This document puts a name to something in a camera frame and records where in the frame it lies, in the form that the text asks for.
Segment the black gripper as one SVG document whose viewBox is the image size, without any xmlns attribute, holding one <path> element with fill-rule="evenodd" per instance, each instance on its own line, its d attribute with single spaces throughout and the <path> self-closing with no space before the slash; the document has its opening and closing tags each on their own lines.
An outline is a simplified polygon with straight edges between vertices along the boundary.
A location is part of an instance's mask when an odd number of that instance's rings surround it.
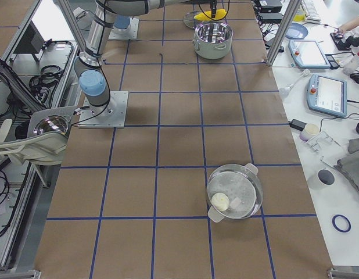
<svg viewBox="0 0 359 279">
<path fill-rule="evenodd" d="M 211 18 L 215 18 L 217 14 L 217 0 L 210 0 Z"/>
</svg>

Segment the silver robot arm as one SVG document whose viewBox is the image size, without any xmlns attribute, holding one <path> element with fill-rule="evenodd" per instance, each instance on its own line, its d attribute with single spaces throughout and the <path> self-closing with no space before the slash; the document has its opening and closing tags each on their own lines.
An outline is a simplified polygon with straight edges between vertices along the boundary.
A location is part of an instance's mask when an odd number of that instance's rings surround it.
<svg viewBox="0 0 359 279">
<path fill-rule="evenodd" d="M 113 26 L 114 28 L 119 30 L 126 30 L 129 28 L 130 23 L 131 23 L 130 17 L 118 15 L 115 19 Z"/>
<path fill-rule="evenodd" d="M 89 107 L 97 116 L 108 114 L 112 107 L 110 89 L 102 70 L 102 56 L 115 21 L 119 16 L 135 17 L 180 1 L 96 1 L 96 11 L 85 47 L 74 62 L 79 86 Z"/>
</svg>

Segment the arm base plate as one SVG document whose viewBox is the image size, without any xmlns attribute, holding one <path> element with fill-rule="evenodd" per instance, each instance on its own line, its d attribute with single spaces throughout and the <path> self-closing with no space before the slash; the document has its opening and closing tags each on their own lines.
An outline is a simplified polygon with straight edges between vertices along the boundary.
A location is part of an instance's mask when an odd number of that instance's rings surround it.
<svg viewBox="0 0 359 279">
<path fill-rule="evenodd" d="M 83 105 L 89 108 L 82 110 L 77 125 L 79 128 L 123 128 L 128 105 L 128 91 L 111 91 L 110 103 L 104 112 L 103 106 L 91 106 L 85 98 Z"/>
<path fill-rule="evenodd" d="M 130 17 L 131 23 L 128 29 L 119 30 L 113 27 L 110 32 L 110 40 L 136 40 L 138 35 L 139 19 L 137 17 Z"/>
</svg>

